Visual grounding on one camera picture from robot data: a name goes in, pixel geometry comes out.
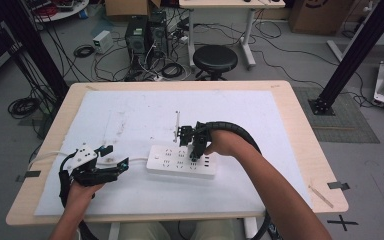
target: power strip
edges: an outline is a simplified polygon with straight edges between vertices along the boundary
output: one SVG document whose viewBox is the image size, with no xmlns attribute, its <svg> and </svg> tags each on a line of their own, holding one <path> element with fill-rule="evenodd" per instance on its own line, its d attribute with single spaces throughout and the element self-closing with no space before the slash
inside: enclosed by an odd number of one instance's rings
<svg viewBox="0 0 384 240">
<path fill-rule="evenodd" d="M 196 162 L 189 158 L 192 146 L 167 147 L 153 145 L 149 153 L 146 168 L 150 173 L 214 178 L 217 170 L 216 155 L 203 155 Z"/>
</svg>

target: black metal pole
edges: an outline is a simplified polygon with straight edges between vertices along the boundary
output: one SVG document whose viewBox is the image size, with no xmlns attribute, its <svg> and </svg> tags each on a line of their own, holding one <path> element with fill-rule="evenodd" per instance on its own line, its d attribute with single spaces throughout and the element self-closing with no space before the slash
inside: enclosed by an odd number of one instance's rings
<svg viewBox="0 0 384 240">
<path fill-rule="evenodd" d="M 310 100 L 314 114 L 325 114 L 331 109 L 335 99 L 383 33 L 384 0 L 374 9 L 325 89 L 316 100 Z"/>
<path fill-rule="evenodd" d="M 21 0 L 0 0 L 0 14 L 15 38 L 29 53 L 60 105 L 68 92 L 61 73 L 33 27 Z"/>
</svg>

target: human arm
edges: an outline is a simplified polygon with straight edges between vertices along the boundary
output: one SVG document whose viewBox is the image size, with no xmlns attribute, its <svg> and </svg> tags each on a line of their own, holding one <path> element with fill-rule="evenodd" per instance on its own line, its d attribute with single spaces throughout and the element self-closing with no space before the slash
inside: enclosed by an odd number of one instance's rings
<svg viewBox="0 0 384 240">
<path fill-rule="evenodd" d="M 212 131 L 211 137 L 204 154 L 217 152 L 238 160 L 284 239 L 331 239 L 307 203 L 252 145 L 223 130 Z"/>
<path fill-rule="evenodd" d="M 83 187 L 76 181 L 71 184 L 64 213 L 54 228 L 50 240 L 72 240 L 77 226 L 82 221 L 93 194 L 104 184 Z"/>
</svg>

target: table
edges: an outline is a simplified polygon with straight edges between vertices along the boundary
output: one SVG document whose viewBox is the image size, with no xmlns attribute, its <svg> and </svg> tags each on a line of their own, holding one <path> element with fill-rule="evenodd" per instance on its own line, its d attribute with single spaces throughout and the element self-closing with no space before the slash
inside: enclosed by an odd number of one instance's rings
<svg viewBox="0 0 384 240">
<path fill-rule="evenodd" d="M 189 9 L 188 53 L 189 53 L 189 63 L 191 67 L 195 67 L 195 64 L 193 62 L 193 54 L 195 52 L 194 34 L 193 34 L 193 31 L 194 31 L 193 25 L 195 23 L 194 9 L 216 9 L 217 8 L 217 11 L 226 10 L 226 9 L 249 9 L 247 13 L 247 20 L 246 20 L 247 26 L 246 26 L 245 34 L 241 38 L 241 44 L 240 44 L 242 50 L 245 53 L 248 69 L 256 65 L 254 57 L 252 56 L 251 49 L 249 48 L 249 45 L 248 45 L 255 10 L 285 7 L 285 3 L 283 1 L 274 2 L 271 0 L 251 0 L 250 2 L 245 2 L 244 0 L 225 0 L 225 1 L 179 0 L 179 4 L 180 4 L 180 7 Z"/>
<path fill-rule="evenodd" d="M 88 4 L 89 4 L 89 0 L 83 0 L 81 2 L 75 1 L 72 11 L 60 11 L 59 10 L 57 14 L 55 14 L 54 16 L 51 16 L 51 17 L 47 17 L 47 16 L 41 17 L 41 16 L 35 15 L 34 20 L 36 22 L 40 23 L 40 22 L 51 22 L 51 21 L 64 19 L 64 18 L 73 16 L 74 14 L 79 13 L 80 11 L 85 9 Z"/>
<path fill-rule="evenodd" d="M 61 148 L 62 141 L 76 116 L 87 91 L 162 91 L 162 90 L 262 90 L 273 94 L 279 114 L 284 122 L 285 131 L 290 139 L 290 144 L 295 153 L 298 166 L 304 182 L 311 184 L 319 194 L 309 191 L 313 203 L 313 211 L 344 212 L 348 203 L 340 189 L 330 189 L 327 183 L 336 182 L 336 178 L 324 156 L 310 124 L 302 111 L 295 94 L 286 81 L 229 81 L 229 82 L 123 82 L 123 83 L 78 83 L 71 86 L 54 123 L 38 153 L 55 151 Z M 48 157 L 43 161 L 33 164 L 31 171 L 41 171 L 39 177 L 26 178 L 8 215 L 6 222 L 9 225 L 38 225 L 54 224 L 58 216 L 37 217 L 34 215 L 36 206 L 43 191 L 48 172 L 55 157 Z M 328 199 L 333 207 L 329 206 L 319 195 Z M 236 218 L 238 213 L 224 214 L 222 216 L 190 216 L 173 215 L 111 215 L 111 216 L 86 216 L 86 221 L 91 222 L 120 222 L 120 221 L 156 221 L 178 219 L 202 218 Z"/>
</svg>

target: black stool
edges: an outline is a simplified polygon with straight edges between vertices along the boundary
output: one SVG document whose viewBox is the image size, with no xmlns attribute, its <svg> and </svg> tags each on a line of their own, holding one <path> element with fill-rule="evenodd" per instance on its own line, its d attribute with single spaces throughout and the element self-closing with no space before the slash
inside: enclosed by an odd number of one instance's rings
<svg viewBox="0 0 384 240">
<path fill-rule="evenodd" d="M 206 80 L 208 77 L 210 77 L 212 81 L 219 79 L 226 80 L 221 74 L 236 67 L 238 64 L 238 56 L 227 47 L 207 45 L 195 51 L 193 54 L 193 62 L 196 67 L 201 69 L 195 76 L 197 78 L 196 80 Z M 208 75 L 200 77 L 202 72 L 206 72 Z"/>
</svg>

